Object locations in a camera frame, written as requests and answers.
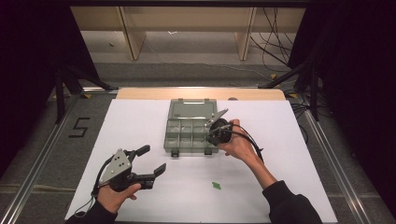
metal frame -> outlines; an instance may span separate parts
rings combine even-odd
[[[305,101],[299,96],[300,103],[308,102]],[[326,158],[326,161],[329,163],[330,168],[332,169],[332,173],[334,174],[335,179],[337,180],[338,186],[344,194],[346,202],[349,205],[349,208],[356,219],[358,224],[370,224],[372,223],[369,216],[364,209],[364,206],[357,194],[356,190],[353,188],[352,184],[347,177],[347,174],[344,171],[344,168],[340,161],[337,159],[337,156],[332,149],[332,146],[329,140],[326,137],[326,134],[323,132],[319,121],[316,121],[314,116],[308,110],[305,111],[305,116],[308,119],[309,125],[312,128],[312,131],[317,138],[320,148],[323,151],[323,154]]]
[[[15,195],[14,199],[12,200],[6,212],[4,213],[3,219],[1,221],[2,224],[5,223],[13,224],[17,221],[19,215],[21,214],[22,208],[25,206],[31,191],[35,186],[36,181],[40,177],[41,172],[44,170],[47,160],[49,159],[50,154],[53,151],[54,146],[56,145],[59,139],[60,133],[64,129],[64,125],[67,122],[68,116],[72,111],[74,105],[78,101],[78,99],[79,99],[79,95],[72,95],[70,97],[68,102],[69,103],[68,108],[64,114],[64,117],[59,123],[56,123],[54,128],[52,129],[52,132],[50,133],[46,144],[43,146],[43,148],[40,151],[40,154],[35,160],[32,169],[24,179],[17,194]]]

black sleeve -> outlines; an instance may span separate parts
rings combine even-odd
[[[77,217],[71,216],[65,224],[112,224],[116,217],[117,214],[110,213],[99,202],[95,202],[87,213],[79,212]]]
[[[322,223],[318,212],[305,196],[293,194],[284,181],[262,191],[270,204],[270,219],[275,224]]]

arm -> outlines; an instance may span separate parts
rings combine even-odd
[[[233,131],[246,134],[239,126],[239,120],[232,120]],[[273,223],[316,224],[322,223],[312,204],[303,195],[294,195],[284,181],[277,181],[253,150],[249,141],[233,134],[231,141],[219,144],[226,156],[243,161],[256,176],[262,186],[262,194],[270,204],[270,218]]]
[[[140,190],[140,184],[134,184],[122,192],[116,192],[109,185],[99,189],[97,201],[87,213],[80,212],[71,216],[65,224],[112,224],[127,198],[136,200],[134,194]]]

white table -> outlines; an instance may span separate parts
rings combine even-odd
[[[118,148],[151,151],[134,160],[133,171],[149,174],[164,162],[153,189],[136,193],[117,221],[175,223],[265,223],[269,205],[244,163],[224,152],[172,159],[163,149],[170,100],[113,100],[65,218],[90,199],[99,168]],[[306,196],[325,223],[337,222],[288,101],[218,101],[225,119],[240,119],[263,147],[266,166],[292,192]],[[219,183],[215,189],[212,182]]]

tripod leg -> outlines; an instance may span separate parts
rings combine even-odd
[[[96,86],[101,87],[101,88],[103,88],[103,89],[105,89],[107,91],[115,91],[115,90],[119,89],[118,87],[112,87],[110,85],[107,85],[105,82],[103,82],[103,81],[101,81],[99,79],[96,79],[94,77],[88,76],[87,74],[85,74],[84,72],[82,72],[81,70],[77,69],[74,66],[66,66],[66,68],[69,71],[71,71],[73,74],[77,75],[77,77],[81,77],[81,78],[87,79],[91,83],[93,83]]]

